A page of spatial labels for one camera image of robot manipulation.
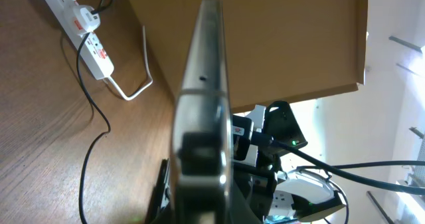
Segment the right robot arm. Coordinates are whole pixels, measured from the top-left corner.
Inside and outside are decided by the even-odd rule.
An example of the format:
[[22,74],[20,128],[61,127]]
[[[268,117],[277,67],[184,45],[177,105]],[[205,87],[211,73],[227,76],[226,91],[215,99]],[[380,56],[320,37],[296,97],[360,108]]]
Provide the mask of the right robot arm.
[[307,145],[290,105],[276,101],[261,105],[245,115],[233,115],[234,185],[238,192],[237,223],[314,222],[344,209],[349,210],[345,192],[331,174],[311,168],[283,168],[288,151]]

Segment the black smartphone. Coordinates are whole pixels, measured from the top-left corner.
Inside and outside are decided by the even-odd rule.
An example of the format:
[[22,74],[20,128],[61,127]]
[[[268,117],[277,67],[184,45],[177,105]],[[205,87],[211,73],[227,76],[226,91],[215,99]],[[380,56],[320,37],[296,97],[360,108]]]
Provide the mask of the black smartphone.
[[176,223],[225,223],[232,134],[221,0],[203,0],[177,99],[171,138]]

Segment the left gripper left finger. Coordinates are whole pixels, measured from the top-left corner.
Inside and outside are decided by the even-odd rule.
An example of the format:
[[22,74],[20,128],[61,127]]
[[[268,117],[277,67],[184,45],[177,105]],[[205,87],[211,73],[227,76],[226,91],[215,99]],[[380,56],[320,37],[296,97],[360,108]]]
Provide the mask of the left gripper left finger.
[[171,223],[169,160],[162,160],[153,188],[145,224]]

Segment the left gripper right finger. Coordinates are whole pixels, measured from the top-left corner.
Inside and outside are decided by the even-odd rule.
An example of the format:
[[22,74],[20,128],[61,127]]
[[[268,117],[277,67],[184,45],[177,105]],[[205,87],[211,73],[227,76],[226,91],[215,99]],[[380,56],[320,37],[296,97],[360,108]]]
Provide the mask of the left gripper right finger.
[[230,204],[230,217],[233,224],[261,224],[249,204],[247,204],[239,187],[232,184],[232,200]]

